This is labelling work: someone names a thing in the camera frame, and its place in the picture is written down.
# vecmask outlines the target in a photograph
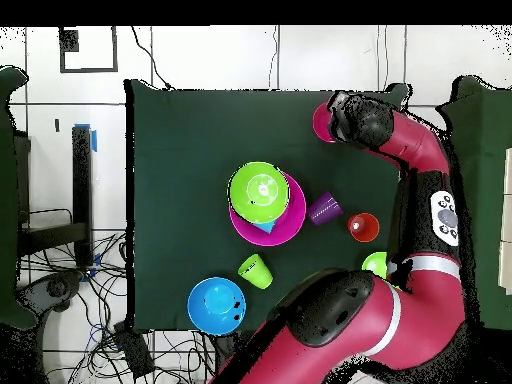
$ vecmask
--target lime green cup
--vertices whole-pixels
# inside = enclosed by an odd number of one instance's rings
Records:
[[[388,266],[386,264],[386,252],[375,252],[368,256],[361,269],[365,271],[371,271],[375,275],[378,275],[383,280],[386,279]]]
[[[249,256],[240,268],[238,268],[238,275],[245,278],[249,283],[258,287],[259,289],[266,289],[272,283],[272,274],[268,270],[265,262],[261,259],[260,255],[255,253]]]

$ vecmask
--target floor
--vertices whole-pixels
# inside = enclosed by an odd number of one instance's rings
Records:
[[[110,27],[78,27],[79,51],[65,54],[66,69],[112,67]],[[112,322],[124,319],[126,289],[124,262],[118,249],[125,221],[125,94],[123,80],[137,78],[158,88],[150,57],[137,46],[130,27],[116,27],[117,72],[61,73],[57,28],[0,28],[0,64],[22,68],[27,85],[14,92],[10,110],[19,130],[32,139],[30,202],[34,211],[72,208],[71,128],[88,123],[97,131],[93,152],[93,226],[96,249],[102,257],[96,280],[111,278],[108,303]],[[503,27],[474,26],[212,26],[135,27],[138,41],[150,51],[162,78],[176,88],[378,90],[392,82],[412,84],[410,111],[444,129],[434,107],[446,102],[451,83],[459,75],[476,74],[496,87],[512,85],[511,45]],[[504,195],[502,262],[512,263],[512,171]],[[32,226],[59,224],[65,211],[34,214]],[[48,252],[56,266],[66,266],[66,250]],[[47,273],[44,258],[24,258],[20,284]],[[502,269],[503,287],[512,290],[512,269]],[[92,323],[104,322],[89,283],[80,290]],[[86,308],[75,298],[66,312],[52,312],[44,339],[45,367],[52,384],[66,384],[94,340]],[[130,373],[123,384],[175,384],[180,375],[201,384],[204,353],[199,359],[190,332],[153,332],[147,335],[161,370],[136,382]],[[212,354],[211,345],[201,346]],[[122,358],[119,370],[126,369]],[[103,378],[83,370],[78,384],[121,384],[105,361]],[[189,375],[187,370],[194,370]],[[353,384],[381,384],[357,374]]]

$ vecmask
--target pink bowl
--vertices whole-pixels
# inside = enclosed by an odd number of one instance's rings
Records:
[[[299,232],[306,217],[306,198],[299,184],[284,173],[290,185],[290,201],[285,212],[277,219],[270,234],[240,218],[230,207],[229,216],[235,230],[249,243],[258,246],[277,246],[290,240]]]
[[[327,102],[318,106],[313,114],[313,130],[317,137],[327,143],[335,143],[335,140],[329,134],[327,127],[331,120],[331,113],[327,110]]]

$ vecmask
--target blue bowl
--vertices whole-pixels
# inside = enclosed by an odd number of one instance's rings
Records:
[[[235,283],[213,277],[201,281],[190,292],[188,316],[201,331],[224,336],[234,331],[245,316],[245,298]]]

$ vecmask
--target purple cup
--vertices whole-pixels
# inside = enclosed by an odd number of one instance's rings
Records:
[[[343,215],[338,202],[334,200],[331,193],[322,194],[312,205],[309,206],[307,215],[313,224],[322,225],[326,222]]]

